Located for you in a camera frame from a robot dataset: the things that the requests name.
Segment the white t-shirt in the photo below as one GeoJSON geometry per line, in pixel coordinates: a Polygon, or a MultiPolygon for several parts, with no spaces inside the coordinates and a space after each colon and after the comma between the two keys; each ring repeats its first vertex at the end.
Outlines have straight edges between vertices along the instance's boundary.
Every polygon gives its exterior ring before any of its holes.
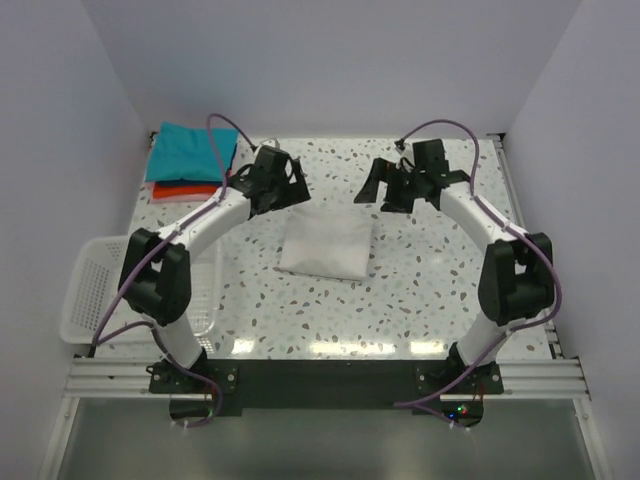
{"type": "Polygon", "coordinates": [[[357,212],[296,207],[286,223],[279,268],[361,281],[367,276],[373,226],[371,218],[357,212]]]}

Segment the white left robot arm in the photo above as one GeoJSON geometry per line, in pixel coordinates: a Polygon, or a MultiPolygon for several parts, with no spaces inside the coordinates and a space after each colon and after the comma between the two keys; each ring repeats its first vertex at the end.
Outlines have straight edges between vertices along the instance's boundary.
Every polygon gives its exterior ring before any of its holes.
{"type": "Polygon", "coordinates": [[[187,318],[192,261],[253,217],[309,199],[300,160],[270,145],[258,147],[254,161],[224,180],[191,214],[130,236],[117,297],[151,324],[167,356],[192,368],[203,356],[187,318]]]}

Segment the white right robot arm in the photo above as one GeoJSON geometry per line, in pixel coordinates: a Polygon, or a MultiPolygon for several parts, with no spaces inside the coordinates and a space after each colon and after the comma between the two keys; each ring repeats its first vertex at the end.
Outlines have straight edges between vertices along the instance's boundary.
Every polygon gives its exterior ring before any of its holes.
{"type": "Polygon", "coordinates": [[[357,204],[376,201],[386,187],[382,211],[409,214],[418,200],[430,203],[461,227],[483,255],[477,296],[481,312],[449,349],[445,380],[495,361],[508,337],[555,307],[558,276],[551,239],[511,223],[476,193],[473,174],[451,168],[440,140],[396,143],[397,162],[374,159],[357,204]]]}

